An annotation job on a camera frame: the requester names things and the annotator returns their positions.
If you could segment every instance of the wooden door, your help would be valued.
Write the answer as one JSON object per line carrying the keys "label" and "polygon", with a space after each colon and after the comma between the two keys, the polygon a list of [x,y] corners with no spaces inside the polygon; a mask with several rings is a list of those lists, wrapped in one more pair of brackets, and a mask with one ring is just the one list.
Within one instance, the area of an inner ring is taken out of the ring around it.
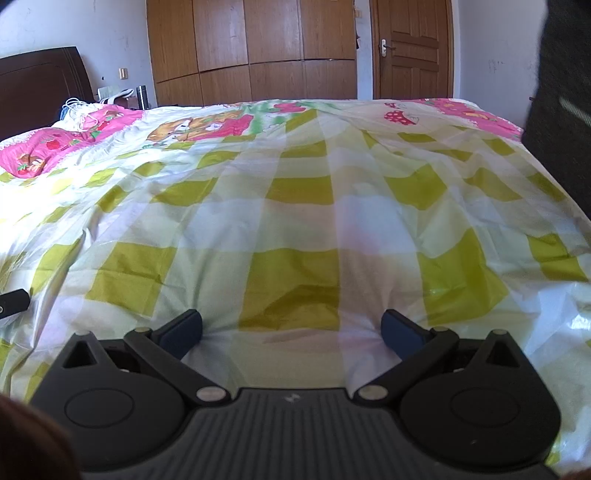
{"label": "wooden door", "polygon": [[[446,98],[453,86],[450,0],[377,0],[379,98]],[[385,56],[381,43],[386,41]]]}

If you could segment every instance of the black object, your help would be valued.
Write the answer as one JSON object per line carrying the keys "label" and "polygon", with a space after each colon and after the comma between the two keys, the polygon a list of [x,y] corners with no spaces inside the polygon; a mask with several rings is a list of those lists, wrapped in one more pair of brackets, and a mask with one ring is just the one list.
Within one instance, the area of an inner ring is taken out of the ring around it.
{"label": "black object", "polygon": [[591,216],[591,2],[548,0],[538,90],[521,141]]}
{"label": "black object", "polygon": [[30,304],[31,297],[23,289],[0,295],[0,320],[24,312]]}
{"label": "black object", "polygon": [[135,93],[138,96],[138,106],[140,110],[149,110],[150,104],[148,103],[148,91],[146,85],[140,85],[135,89]]}
{"label": "black object", "polygon": [[460,340],[389,310],[382,337],[402,362],[352,399],[243,388],[232,400],[178,361],[201,328],[189,310],[122,340],[72,336],[31,404],[69,431],[87,479],[556,478],[543,461],[560,412],[504,330]]}

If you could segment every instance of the wardrobe door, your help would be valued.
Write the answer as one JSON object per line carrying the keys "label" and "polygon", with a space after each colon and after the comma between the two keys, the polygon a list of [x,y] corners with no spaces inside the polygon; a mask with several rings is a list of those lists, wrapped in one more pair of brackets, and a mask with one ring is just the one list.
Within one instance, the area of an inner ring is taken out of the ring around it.
{"label": "wardrobe door", "polygon": [[242,0],[194,0],[199,70],[248,63]]}
{"label": "wardrobe door", "polygon": [[203,106],[199,75],[188,75],[155,85],[158,106]]}
{"label": "wardrobe door", "polygon": [[300,0],[305,59],[357,58],[353,0]]}
{"label": "wardrobe door", "polygon": [[204,105],[252,100],[248,65],[204,72],[201,74],[201,88]]}
{"label": "wardrobe door", "polygon": [[307,60],[304,63],[308,98],[357,98],[357,66],[354,60]]}
{"label": "wardrobe door", "polygon": [[251,63],[301,58],[298,0],[244,0]]}
{"label": "wardrobe door", "polygon": [[148,0],[147,17],[154,81],[197,73],[192,0]]}
{"label": "wardrobe door", "polygon": [[306,98],[301,61],[251,65],[252,100]]}

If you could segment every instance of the cloth item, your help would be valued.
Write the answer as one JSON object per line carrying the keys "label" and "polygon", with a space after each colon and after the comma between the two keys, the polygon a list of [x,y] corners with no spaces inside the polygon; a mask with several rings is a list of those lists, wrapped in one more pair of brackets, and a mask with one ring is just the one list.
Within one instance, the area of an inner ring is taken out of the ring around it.
{"label": "cloth item", "polygon": [[561,408],[550,463],[589,463],[589,220],[519,142],[394,105],[412,124],[383,101],[158,108],[67,168],[0,175],[0,291],[32,297],[0,329],[0,388],[30,398],[77,330],[195,308],[184,362],[232,392],[354,391],[399,361],[395,308],[510,331]]}
{"label": "cloth item", "polygon": [[7,139],[0,142],[0,166],[15,177],[36,177],[51,171],[65,156],[109,138],[141,116],[141,111],[103,106],[80,117],[80,132],[49,127]]}

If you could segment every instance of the pink pillow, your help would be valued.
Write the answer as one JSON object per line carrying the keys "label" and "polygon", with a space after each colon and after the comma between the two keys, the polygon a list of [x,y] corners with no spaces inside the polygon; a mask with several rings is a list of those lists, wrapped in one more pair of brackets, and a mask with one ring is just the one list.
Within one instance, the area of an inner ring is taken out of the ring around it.
{"label": "pink pillow", "polygon": [[55,168],[68,153],[110,137],[143,114],[106,105],[85,118],[83,132],[47,127],[17,135],[0,143],[0,167],[21,179],[36,177]]}

